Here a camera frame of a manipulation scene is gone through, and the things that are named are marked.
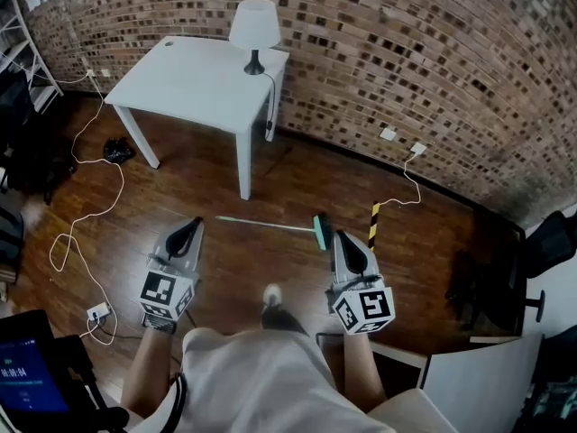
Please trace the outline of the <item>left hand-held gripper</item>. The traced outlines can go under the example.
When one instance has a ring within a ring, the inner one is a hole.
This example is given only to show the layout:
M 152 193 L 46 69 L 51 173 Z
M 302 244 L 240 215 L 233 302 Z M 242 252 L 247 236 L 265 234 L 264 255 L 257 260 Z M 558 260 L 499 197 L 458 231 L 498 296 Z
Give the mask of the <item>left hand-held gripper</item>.
M 174 334 L 195 297 L 204 241 L 202 217 L 185 218 L 160 232 L 149 257 L 139 304 L 142 325 Z

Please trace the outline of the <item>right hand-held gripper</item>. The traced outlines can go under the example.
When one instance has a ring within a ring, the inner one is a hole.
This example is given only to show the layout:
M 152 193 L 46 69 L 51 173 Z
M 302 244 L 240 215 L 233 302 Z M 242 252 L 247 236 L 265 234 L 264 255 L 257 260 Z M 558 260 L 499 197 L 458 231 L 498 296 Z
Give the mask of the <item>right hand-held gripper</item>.
M 396 318 L 392 288 L 385 285 L 367 244 L 337 230 L 332 261 L 334 283 L 325 294 L 329 313 L 337 316 L 347 335 L 378 332 Z

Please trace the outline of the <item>green broom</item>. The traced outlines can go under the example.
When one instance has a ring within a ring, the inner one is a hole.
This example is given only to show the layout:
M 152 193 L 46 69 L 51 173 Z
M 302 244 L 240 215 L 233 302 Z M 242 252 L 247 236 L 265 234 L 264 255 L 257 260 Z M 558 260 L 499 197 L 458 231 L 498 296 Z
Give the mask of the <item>green broom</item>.
M 226 222 L 233 222 L 233 223 L 240 223 L 240 224 L 247 224 L 247 225 L 254 225 L 254 226 L 266 226 L 266 227 L 274 227 L 278 229 L 284 229 L 289 231 L 296 231 L 296 232 L 308 232 L 312 233 L 315 236 L 316 243 L 321 251 L 327 251 L 330 247 L 330 243 L 333 238 L 333 229 L 331 227 L 328 215 L 326 213 L 319 213 L 314 215 L 312 218 L 312 226 L 311 227 L 302 227 L 302 226 L 288 226 L 282 224 L 274 224 L 270 222 L 261 222 L 261 221 L 254 221 L 249 219 L 242 219 L 232 216 L 216 216 L 218 220 L 226 221 Z

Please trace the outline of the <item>person's left forearm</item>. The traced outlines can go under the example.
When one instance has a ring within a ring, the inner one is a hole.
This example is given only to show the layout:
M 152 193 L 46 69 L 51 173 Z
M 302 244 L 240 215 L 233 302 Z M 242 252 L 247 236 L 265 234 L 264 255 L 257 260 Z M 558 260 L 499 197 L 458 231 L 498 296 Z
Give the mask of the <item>person's left forearm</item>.
M 121 404 L 142 418 L 150 417 L 166 397 L 175 399 L 170 382 L 173 341 L 173 335 L 147 327 L 124 378 Z

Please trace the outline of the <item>person's right forearm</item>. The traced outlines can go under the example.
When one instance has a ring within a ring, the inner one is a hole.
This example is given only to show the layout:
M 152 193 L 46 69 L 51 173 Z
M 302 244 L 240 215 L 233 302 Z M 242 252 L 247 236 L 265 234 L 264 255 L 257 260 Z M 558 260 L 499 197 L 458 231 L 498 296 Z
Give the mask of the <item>person's right forearm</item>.
M 344 396 L 364 412 L 386 399 L 382 381 L 366 334 L 343 336 Z

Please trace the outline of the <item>person's right shoe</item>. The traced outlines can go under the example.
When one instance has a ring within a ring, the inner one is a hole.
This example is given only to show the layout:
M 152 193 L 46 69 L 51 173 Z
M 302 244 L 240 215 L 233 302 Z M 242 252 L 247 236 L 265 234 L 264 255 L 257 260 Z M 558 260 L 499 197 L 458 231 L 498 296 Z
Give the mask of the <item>person's right shoe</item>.
M 262 296 L 263 309 L 272 309 L 282 304 L 282 291 L 278 284 L 270 283 L 266 286 Z

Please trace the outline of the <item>person's black trousers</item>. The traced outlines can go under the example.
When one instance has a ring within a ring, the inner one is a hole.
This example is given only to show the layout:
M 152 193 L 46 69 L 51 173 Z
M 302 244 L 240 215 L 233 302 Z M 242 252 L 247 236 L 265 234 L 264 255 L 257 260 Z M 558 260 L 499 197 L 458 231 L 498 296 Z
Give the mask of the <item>person's black trousers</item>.
M 308 336 L 298 320 L 281 306 L 267 307 L 261 313 L 261 327 L 268 330 L 297 332 Z

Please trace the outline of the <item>white power strip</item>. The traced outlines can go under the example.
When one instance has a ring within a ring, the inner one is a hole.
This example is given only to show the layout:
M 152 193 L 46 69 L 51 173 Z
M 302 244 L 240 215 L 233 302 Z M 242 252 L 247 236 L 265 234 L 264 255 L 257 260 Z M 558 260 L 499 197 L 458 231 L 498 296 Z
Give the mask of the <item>white power strip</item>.
M 98 322 L 112 314 L 112 309 L 107 302 L 101 302 L 94 307 L 87 310 L 87 318 L 89 321 Z

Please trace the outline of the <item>black plastic bag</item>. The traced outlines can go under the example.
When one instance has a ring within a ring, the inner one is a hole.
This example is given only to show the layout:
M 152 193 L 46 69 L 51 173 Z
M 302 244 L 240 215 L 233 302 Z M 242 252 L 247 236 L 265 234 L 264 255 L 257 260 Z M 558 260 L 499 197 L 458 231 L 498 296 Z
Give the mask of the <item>black plastic bag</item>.
M 110 138 L 103 147 L 103 158 L 118 165 L 130 160 L 135 154 L 126 137 Z

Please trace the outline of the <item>white square table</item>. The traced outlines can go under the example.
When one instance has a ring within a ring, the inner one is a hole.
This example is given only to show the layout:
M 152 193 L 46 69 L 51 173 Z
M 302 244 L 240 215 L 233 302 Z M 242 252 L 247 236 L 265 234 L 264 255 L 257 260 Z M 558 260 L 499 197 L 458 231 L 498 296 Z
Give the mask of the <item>white square table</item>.
M 105 97 L 152 168 L 160 161 L 132 112 L 139 110 L 202 124 L 234 135 L 240 197 L 251 196 L 252 125 L 262 106 L 270 121 L 279 113 L 289 54 L 267 49 L 265 71 L 245 73 L 250 53 L 229 41 L 167 36 L 145 54 Z

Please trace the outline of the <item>white desk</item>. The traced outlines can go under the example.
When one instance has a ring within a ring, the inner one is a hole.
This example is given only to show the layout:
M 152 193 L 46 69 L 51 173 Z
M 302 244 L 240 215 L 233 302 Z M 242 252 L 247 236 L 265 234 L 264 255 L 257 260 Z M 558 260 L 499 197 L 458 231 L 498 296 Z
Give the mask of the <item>white desk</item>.
M 421 431 L 511 433 L 533 378 L 543 337 L 539 333 L 499 340 L 482 348 L 421 355 L 369 339 L 380 355 L 418 372 L 409 390 L 369 413 L 393 428 Z

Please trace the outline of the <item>black office chair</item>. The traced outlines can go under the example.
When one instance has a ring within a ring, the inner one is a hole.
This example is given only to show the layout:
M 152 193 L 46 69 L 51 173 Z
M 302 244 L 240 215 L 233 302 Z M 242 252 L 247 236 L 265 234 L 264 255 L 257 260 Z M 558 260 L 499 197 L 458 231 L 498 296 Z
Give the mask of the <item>black office chair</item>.
M 0 167 L 3 182 L 49 205 L 55 190 L 73 173 L 72 141 L 35 110 L 26 75 L 0 74 Z
M 459 320 L 466 309 L 471 311 L 463 321 L 464 331 L 473 330 L 479 315 L 484 315 L 495 326 L 518 334 L 525 309 L 536 309 L 537 322 L 545 311 L 545 292 L 529 298 L 527 281 L 572 259 L 576 253 L 577 213 L 567 217 L 555 211 L 530 236 L 494 250 L 488 263 L 477 261 L 469 252 L 457 252 L 445 299 L 453 304 Z

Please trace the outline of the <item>tablet with blue screen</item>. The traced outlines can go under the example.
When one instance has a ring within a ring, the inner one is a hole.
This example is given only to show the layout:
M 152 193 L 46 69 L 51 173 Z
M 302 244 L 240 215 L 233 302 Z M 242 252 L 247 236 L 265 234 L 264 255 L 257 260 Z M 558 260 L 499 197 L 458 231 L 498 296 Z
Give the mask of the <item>tablet with blue screen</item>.
M 32 413 L 67 412 L 50 353 L 55 338 L 41 309 L 0 318 L 0 405 Z

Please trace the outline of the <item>white metal shelf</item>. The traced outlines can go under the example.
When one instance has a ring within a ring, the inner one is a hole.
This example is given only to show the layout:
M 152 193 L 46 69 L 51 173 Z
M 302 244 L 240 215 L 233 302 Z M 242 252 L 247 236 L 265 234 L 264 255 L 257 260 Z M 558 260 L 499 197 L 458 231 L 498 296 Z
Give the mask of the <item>white metal shelf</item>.
M 22 71 L 35 110 L 43 114 L 63 92 L 48 70 L 18 0 L 0 0 L 0 74 Z

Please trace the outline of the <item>white shade table lamp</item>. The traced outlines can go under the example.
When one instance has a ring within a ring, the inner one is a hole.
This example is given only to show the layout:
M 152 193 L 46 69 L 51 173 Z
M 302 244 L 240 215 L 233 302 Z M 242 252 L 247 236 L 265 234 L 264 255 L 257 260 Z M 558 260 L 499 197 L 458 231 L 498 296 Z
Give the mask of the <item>white shade table lamp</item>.
M 259 52 L 280 42 L 279 19 L 276 5 L 271 0 L 244 0 L 238 4 L 234 15 L 229 42 L 236 48 L 250 51 L 251 58 L 244 67 L 249 75 L 265 71 Z

